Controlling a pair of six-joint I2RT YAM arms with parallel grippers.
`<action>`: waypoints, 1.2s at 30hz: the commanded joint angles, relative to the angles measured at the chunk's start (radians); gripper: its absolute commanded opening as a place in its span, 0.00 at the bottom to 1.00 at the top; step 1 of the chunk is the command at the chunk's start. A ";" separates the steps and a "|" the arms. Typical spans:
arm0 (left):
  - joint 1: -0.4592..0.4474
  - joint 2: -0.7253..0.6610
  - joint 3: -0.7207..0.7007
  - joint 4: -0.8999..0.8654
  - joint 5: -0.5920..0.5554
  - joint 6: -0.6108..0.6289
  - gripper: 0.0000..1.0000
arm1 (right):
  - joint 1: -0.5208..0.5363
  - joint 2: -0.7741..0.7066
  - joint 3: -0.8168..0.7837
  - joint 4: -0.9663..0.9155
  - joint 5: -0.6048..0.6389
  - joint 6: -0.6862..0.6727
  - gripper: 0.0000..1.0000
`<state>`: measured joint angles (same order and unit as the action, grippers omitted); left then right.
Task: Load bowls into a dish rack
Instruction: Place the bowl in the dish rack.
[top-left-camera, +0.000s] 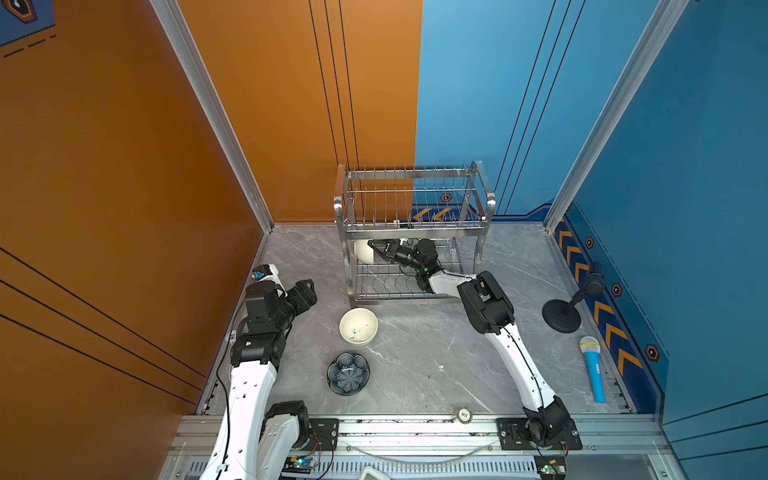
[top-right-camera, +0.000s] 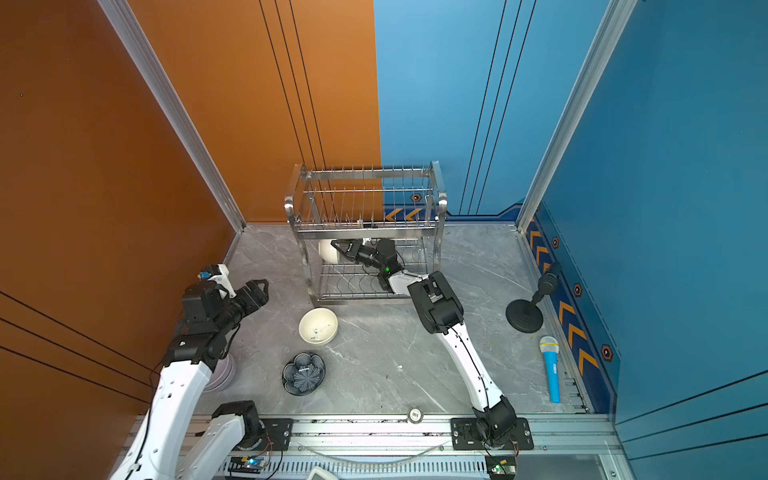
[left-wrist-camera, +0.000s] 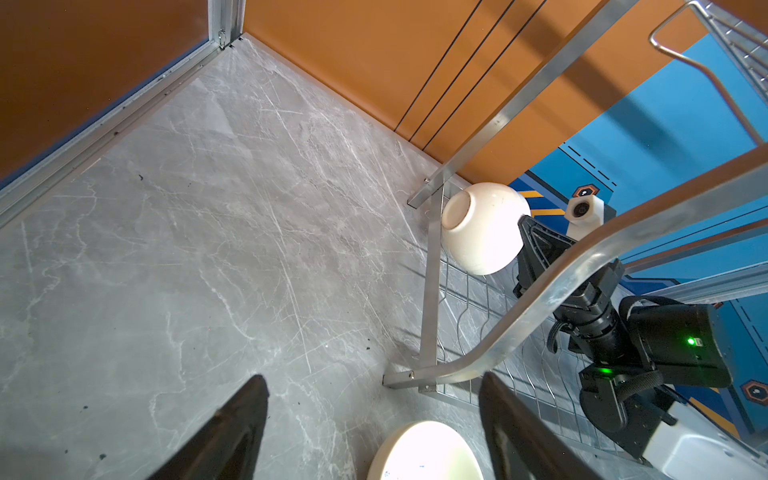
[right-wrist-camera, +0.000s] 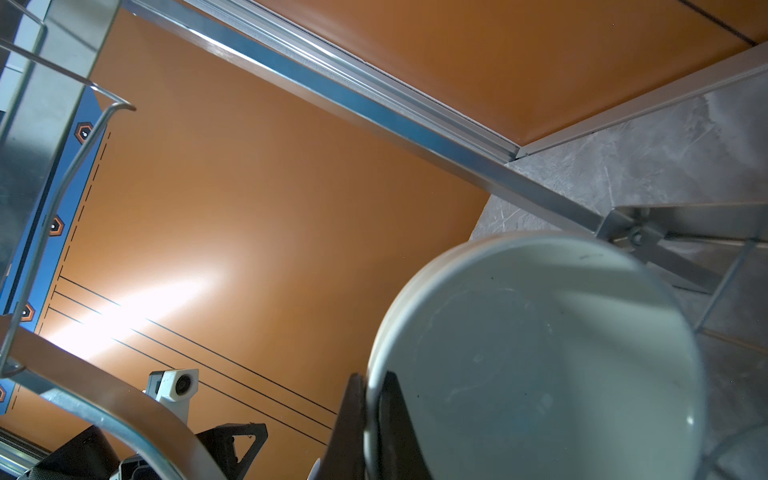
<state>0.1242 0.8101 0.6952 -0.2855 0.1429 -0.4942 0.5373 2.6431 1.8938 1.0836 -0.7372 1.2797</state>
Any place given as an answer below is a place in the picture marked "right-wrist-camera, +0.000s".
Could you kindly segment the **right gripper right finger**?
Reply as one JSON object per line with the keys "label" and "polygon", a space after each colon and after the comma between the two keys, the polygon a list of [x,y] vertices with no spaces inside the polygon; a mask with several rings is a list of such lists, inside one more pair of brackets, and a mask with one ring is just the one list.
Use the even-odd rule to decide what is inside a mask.
{"label": "right gripper right finger", "polygon": [[387,372],[379,397],[379,473],[382,479],[431,479],[405,397],[394,372]]}

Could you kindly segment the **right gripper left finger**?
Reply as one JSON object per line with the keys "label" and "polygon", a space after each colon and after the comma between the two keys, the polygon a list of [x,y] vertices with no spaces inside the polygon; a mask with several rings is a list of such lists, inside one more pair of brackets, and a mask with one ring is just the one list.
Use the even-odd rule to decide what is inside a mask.
{"label": "right gripper left finger", "polygon": [[352,374],[348,380],[335,426],[315,479],[364,479],[363,434],[366,426],[365,380]]}

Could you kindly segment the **cream white bowl top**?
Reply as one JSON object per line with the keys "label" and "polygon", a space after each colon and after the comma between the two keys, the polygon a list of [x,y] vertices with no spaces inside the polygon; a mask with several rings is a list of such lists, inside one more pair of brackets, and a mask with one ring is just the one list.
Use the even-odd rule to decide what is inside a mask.
{"label": "cream white bowl top", "polygon": [[705,375],[685,315],[606,242],[517,232],[424,266],[385,314],[367,366],[367,474],[397,377],[435,479],[691,479]]}

